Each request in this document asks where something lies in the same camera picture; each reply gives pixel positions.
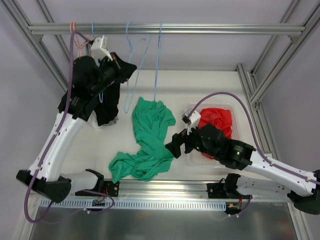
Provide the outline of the red tank top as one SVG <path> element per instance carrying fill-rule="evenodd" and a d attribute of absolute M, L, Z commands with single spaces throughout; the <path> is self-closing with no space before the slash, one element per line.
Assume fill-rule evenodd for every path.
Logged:
<path fill-rule="evenodd" d="M 207 124 L 211 124 L 215 126 L 218 130 L 222 130 L 224 135 L 228 138 L 232 138 L 232 114 L 230 110 L 209 107 L 204 108 L 200 112 L 201 118 L 198 123 L 198 128 L 206 126 Z"/>

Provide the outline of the green tank top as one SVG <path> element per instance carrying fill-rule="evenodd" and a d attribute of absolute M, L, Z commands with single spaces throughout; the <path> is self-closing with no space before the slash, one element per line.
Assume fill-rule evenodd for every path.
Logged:
<path fill-rule="evenodd" d="M 127 176 L 149 182 L 158 174 L 168 172 L 174 159 L 165 147 L 168 128 L 176 124 L 172 111 L 162 101 L 140 97 L 131 116 L 133 134 L 140 150 L 136 154 L 116 154 L 108 166 L 113 183 Z"/>

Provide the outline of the black tank top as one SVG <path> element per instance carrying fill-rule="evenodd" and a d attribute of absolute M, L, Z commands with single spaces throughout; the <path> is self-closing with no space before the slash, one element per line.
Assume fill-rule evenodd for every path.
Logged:
<path fill-rule="evenodd" d="M 99 127 L 115 124 L 118 120 L 118 103 L 120 99 L 120 84 L 113 83 L 103 91 L 102 103 L 94 109 Z"/>

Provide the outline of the light blue wire hanger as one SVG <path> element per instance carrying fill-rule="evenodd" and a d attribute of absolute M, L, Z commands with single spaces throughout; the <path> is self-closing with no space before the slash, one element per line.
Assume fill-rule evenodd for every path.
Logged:
<path fill-rule="evenodd" d="M 160 65 L 160 56 L 162 48 L 162 22 L 159 25 L 159 34 L 157 40 L 157 55 L 156 55 L 156 66 L 155 66 L 155 78 L 154 78 L 154 91 L 153 91 L 153 100 L 157 100 L 157 86 L 158 86 L 158 74 L 159 74 L 159 65 Z"/>

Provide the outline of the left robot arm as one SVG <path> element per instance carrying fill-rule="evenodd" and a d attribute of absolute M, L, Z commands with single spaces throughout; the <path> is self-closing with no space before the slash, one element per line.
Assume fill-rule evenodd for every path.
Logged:
<path fill-rule="evenodd" d="M 54 203 L 68 195 L 93 196 L 104 190 L 104 176 L 92 169 L 62 174 L 66 155 L 80 129 L 95 117 L 98 127 L 113 125 L 118 119 L 120 86 L 127 82 L 137 66 L 123 61 L 112 52 L 94 60 L 85 55 L 71 64 L 71 86 L 58 106 L 54 127 L 39 156 L 16 179 Z"/>

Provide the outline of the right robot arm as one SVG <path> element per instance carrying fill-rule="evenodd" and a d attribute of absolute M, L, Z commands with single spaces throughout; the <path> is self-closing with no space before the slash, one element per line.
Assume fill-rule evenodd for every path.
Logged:
<path fill-rule="evenodd" d="M 223 193 L 231 199 L 261 196 L 282 200 L 307 214 L 320 213 L 320 172 L 304 171 L 273 158 L 267 158 L 252 145 L 230 139 L 222 130 L 207 124 L 202 128 L 184 129 L 172 136 L 165 145 L 177 159 L 195 150 L 213 157 L 223 166 L 251 172 L 265 179 L 255 179 L 237 173 L 229 173 L 223 183 Z"/>

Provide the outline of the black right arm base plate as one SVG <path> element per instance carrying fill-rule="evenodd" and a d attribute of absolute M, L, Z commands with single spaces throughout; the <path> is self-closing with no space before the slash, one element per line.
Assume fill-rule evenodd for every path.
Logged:
<path fill-rule="evenodd" d="M 226 199 L 227 195 L 224 191 L 224 183 L 207 183 L 207 196 L 209 199 Z"/>

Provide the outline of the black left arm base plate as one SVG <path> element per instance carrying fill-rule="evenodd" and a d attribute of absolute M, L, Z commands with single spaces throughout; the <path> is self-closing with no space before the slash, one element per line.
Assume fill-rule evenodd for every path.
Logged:
<path fill-rule="evenodd" d="M 97 185 L 91 189 L 90 191 L 94 192 L 86 192 L 84 190 L 77 191 L 75 193 L 76 196 L 86 196 L 86 197 L 101 197 L 102 195 L 98 194 L 107 194 L 111 197 L 118 197 L 119 196 L 119 189 L 120 189 L 120 182 L 113 183 L 111 180 L 103 180 L 97 183 Z"/>

